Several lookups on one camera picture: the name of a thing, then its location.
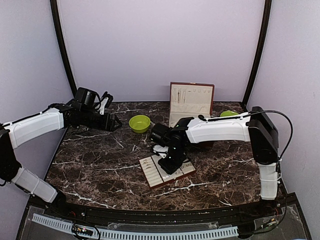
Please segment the red jewelry box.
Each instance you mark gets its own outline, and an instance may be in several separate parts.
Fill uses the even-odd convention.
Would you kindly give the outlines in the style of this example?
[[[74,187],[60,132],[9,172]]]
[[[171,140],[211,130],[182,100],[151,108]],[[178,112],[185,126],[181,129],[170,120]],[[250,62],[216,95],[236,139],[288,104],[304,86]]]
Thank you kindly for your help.
[[[205,83],[170,83],[169,127],[174,127],[181,118],[203,115],[210,117],[213,112],[215,86]]]

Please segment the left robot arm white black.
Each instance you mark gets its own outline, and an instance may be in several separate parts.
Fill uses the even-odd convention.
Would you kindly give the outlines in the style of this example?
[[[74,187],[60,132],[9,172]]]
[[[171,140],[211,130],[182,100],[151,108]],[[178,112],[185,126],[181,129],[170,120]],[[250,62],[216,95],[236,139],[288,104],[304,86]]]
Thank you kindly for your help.
[[[69,127],[113,132],[122,126],[115,114],[107,113],[114,97],[102,96],[80,87],[67,103],[53,103],[36,114],[7,122],[0,126],[0,179],[13,183],[22,190],[51,204],[51,210],[60,218],[67,218],[70,206],[62,199],[64,194],[25,168],[16,158],[15,149],[45,134]]]

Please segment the red jewelry tray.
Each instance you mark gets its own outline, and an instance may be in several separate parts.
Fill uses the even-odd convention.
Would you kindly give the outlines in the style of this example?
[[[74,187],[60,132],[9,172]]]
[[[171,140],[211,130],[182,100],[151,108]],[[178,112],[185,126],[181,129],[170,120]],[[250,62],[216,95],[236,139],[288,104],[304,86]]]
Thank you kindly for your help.
[[[162,187],[196,172],[193,164],[187,162],[183,163],[173,174],[168,174],[158,164],[158,160],[160,159],[160,156],[152,155],[139,160],[142,172],[150,189]]]

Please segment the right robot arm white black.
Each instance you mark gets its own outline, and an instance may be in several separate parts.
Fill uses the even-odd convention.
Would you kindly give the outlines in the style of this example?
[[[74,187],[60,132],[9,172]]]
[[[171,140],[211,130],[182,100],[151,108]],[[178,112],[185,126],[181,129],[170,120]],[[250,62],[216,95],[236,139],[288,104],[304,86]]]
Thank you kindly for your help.
[[[275,208],[273,200],[278,194],[281,178],[279,132],[268,113],[254,106],[251,111],[231,116],[207,118],[183,117],[173,127],[157,123],[151,129],[150,140],[155,143],[153,152],[160,156],[159,166],[169,175],[176,172],[187,160],[190,144],[213,141],[243,141],[251,144],[253,158],[259,167],[260,198],[255,213],[266,217]]]

